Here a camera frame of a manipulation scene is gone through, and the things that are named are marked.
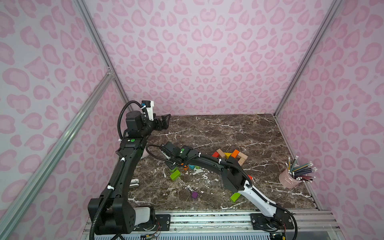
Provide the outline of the natural wood block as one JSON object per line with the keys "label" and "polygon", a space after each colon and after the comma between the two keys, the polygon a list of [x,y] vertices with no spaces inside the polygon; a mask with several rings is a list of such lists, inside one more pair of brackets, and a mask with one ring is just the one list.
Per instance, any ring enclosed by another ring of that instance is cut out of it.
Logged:
{"label": "natural wood block", "polygon": [[240,159],[245,159],[245,160],[247,160],[248,156],[245,155],[244,153],[239,152],[238,155],[237,155],[237,158],[238,158],[239,160],[240,160]]}
{"label": "natural wood block", "polygon": [[238,160],[238,164],[239,164],[240,166],[242,166],[242,165],[245,163],[246,160],[247,160],[247,159],[245,159],[245,158],[240,158],[240,159]]}
{"label": "natural wood block", "polygon": [[221,149],[216,150],[216,152],[218,153],[220,158],[222,158],[222,159],[226,158],[225,153]]}

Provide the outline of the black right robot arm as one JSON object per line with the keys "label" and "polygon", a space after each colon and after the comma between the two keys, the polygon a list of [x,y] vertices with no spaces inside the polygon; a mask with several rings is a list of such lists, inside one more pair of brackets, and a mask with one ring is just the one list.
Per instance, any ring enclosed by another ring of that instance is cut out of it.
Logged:
{"label": "black right robot arm", "polygon": [[280,227],[285,229],[287,225],[284,217],[288,216],[294,226],[293,239],[297,239],[299,228],[295,216],[259,191],[236,158],[213,157],[202,154],[198,149],[189,146],[179,148],[171,142],[164,145],[147,145],[146,151],[151,157],[176,167],[181,168],[192,164],[220,175],[225,189],[244,196],[267,220],[272,222],[272,229],[261,228],[262,231],[273,233],[277,232]]}

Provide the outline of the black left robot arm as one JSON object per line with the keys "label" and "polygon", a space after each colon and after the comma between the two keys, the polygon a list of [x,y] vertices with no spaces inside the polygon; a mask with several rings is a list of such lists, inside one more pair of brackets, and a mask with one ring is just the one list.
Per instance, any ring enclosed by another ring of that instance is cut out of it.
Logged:
{"label": "black left robot arm", "polygon": [[129,101],[119,114],[118,162],[107,187],[88,204],[92,221],[89,233],[91,240],[96,235],[113,235],[116,240],[136,227],[152,230],[157,225],[153,208],[134,208],[128,201],[131,180],[149,136],[153,131],[166,130],[169,126],[170,115],[156,116],[154,105],[153,101]]}

